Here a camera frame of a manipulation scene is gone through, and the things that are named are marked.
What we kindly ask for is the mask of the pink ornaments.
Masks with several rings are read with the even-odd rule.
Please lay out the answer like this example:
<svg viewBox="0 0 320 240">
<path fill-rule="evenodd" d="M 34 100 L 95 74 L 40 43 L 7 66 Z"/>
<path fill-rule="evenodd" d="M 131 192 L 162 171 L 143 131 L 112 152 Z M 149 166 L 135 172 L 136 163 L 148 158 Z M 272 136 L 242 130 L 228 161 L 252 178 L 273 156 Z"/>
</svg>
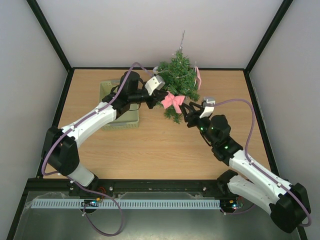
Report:
<svg viewBox="0 0 320 240">
<path fill-rule="evenodd" d="M 161 101 L 161 104 L 165 109 L 172 106 L 177 114 L 182 114 L 180 106 L 183 104 L 184 100 L 184 95 L 173 95 L 171 92 L 167 91 L 167 96 Z"/>
</svg>

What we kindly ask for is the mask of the pink felt triangle ornament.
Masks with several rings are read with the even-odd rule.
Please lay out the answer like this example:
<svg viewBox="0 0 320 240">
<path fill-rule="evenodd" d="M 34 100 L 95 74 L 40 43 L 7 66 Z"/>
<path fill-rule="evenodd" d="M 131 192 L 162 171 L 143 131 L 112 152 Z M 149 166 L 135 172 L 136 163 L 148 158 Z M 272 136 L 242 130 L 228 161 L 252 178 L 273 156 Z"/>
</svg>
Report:
<svg viewBox="0 0 320 240">
<path fill-rule="evenodd" d="M 201 73 L 200 73 L 200 70 L 199 70 L 199 68 L 197 66 L 194 68 L 194 70 L 195 70 L 195 73 L 196 73 L 194 85 L 197 86 L 197 90 L 200 90 L 201 84 L 202 84 Z"/>
</svg>

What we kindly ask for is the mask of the small green christmas tree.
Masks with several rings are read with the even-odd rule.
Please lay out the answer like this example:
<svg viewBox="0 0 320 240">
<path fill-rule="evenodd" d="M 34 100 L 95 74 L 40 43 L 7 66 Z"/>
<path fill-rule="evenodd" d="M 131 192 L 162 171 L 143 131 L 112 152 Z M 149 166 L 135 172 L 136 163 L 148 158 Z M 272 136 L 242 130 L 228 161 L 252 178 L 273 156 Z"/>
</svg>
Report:
<svg viewBox="0 0 320 240">
<path fill-rule="evenodd" d="M 169 91 L 174 96 L 185 96 L 194 102 L 199 100 L 200 95 L 195 86 L 195 67 L 183 52 L 180 53 L 177 50 L 170 61 L 160 62 L 155 73 L 165 81 L 163 90 Z"/>
</svg>

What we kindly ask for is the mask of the green plastic basket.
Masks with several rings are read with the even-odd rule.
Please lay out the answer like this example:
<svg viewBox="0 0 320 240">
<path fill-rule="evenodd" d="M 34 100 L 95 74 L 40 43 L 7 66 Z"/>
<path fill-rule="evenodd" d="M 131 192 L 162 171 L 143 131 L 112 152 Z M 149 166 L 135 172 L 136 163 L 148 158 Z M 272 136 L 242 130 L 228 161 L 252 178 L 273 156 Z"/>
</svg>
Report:
<svg viewBox="0 0 320 240">
<path fill-rule="evenodd" d="M 118 79 L 102 81 L 99 85 L 99 101 L 107 96 L 113 87 L 116 87 L 120 81 Z M 139 126 L 139 105 L 134 103 L 130 105 L 129 111 L 124 113 L 116 120 L 101 127 L 103 131 L 135 129 Z"/>
</svg>

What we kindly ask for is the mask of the silver star ornament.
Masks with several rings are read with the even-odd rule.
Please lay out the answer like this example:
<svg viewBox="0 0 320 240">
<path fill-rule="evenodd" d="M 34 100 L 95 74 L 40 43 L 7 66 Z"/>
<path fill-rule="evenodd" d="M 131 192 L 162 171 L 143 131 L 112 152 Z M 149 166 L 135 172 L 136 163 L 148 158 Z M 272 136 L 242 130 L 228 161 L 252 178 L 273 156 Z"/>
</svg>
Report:
<svg viewBox="0 0 320 240">
<path fill-rule="evenodd" d="M 181 41 L 180 41 L 180 45 L 178 48 L 178 52 L 182 53 L 183 52 L 183 44 L 184 44 L 184 37 L 185 37 L 185 30 L 182 32 L 182 36 L 181 36 Z"/>
</svg>

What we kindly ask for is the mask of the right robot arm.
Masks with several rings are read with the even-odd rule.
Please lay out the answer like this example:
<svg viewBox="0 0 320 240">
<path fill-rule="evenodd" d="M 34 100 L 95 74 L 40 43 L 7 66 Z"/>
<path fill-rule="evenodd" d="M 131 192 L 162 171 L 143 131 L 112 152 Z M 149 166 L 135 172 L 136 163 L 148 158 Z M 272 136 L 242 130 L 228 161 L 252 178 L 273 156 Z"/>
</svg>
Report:
<svg viewBox="0 0 320 240">
<path fill-rule="evenodd" d="M 217 103 L 208 98 L 201 104 L 190 102 L 180 106 L 188 128 L 197 127 L 213 155 L 230 170 L 220 176 L 218 191 L 249 200 L 264 210 L 274 224 L 286 233 L 311 225 L 311 208 L 306 188 L 291 184 L 272 173 L 248 154 L 231 136 L 225 115 L 213 115 Z"/>
</svg>

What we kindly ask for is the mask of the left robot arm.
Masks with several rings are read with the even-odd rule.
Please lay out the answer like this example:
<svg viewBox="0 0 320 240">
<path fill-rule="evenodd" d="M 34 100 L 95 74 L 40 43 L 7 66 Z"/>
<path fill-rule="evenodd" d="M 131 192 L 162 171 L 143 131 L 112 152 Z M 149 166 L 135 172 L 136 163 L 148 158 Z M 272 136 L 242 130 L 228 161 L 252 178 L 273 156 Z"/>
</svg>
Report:
<svg viewBox="0 0 320 240">
<path fill-rule="evenodd" d="M 162 90 L 165 81 L 153 75 L 144 82 L 137 72 L 127 71 L 119 85 L 114 86 L 108 95 L 89 113 L 62 128 L 48 129 L 43 145 L 41 172 L 47 175 L 46 166 L 83 187 L 88 187 L 96 176 L 80 163 L 79 147 L 104 125 L 109 124 L 130 110 L 132 104 L 146 103 L 152 109 L 162 101 L 167 92 Z"/>
</svg>

